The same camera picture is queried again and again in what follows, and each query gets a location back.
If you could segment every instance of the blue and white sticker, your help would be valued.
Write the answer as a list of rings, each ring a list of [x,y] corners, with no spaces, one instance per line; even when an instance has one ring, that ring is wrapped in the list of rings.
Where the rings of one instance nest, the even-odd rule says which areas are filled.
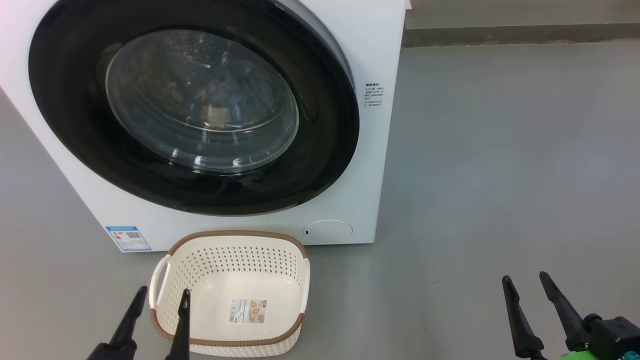
[[[150,251],[151,246],[135,226],[106,226],[107,232],[122,251]]]

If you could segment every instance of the gray floor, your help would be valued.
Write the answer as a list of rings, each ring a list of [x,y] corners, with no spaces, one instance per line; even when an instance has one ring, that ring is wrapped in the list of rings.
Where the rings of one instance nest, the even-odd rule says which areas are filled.
[[[640,47],[512,45],[401,56],[376,243],[312,247],[282,359],[514,359],[509,274],[554,359],[538,272],[582,315],[640,323]],[[0,357],[83,359],[160,254],[121,254],[0,99]],[[139,360],[170,344],[148,313]],[[207,359],[192,356],[192,359]]]

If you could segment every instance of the front-loading washing machine door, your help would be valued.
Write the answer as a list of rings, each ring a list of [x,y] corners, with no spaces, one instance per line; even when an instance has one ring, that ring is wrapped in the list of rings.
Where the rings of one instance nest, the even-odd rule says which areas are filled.
[[[183,211],[301,204],[342,174],[358,139],[344,60],[267,0],[62,0],[35,31],[29,79],[87,167]]]

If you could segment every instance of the round glass door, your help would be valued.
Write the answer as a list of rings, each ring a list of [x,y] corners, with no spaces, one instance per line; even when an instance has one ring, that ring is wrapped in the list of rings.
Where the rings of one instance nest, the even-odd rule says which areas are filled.
[[[124,45],[106,72],[127,132],[172,164],[236,174],[275,161],[299,126],[287,82],[255,52],[210,33],[169,29]]]

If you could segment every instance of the basket bottom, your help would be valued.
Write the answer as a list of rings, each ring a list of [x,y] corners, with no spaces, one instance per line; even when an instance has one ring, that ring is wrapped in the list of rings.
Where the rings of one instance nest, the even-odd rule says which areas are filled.
[[[242,272],[207,275],[191,289],[191,337],[234,341],[280,336],[296,321],[301,296],[298,284],[277,275]],[[258,317],[257,311],[251,318],[252,300],[266,301],[266,307],[259,313],[263,318]],[[242,310],[244,320],[239,314]]]

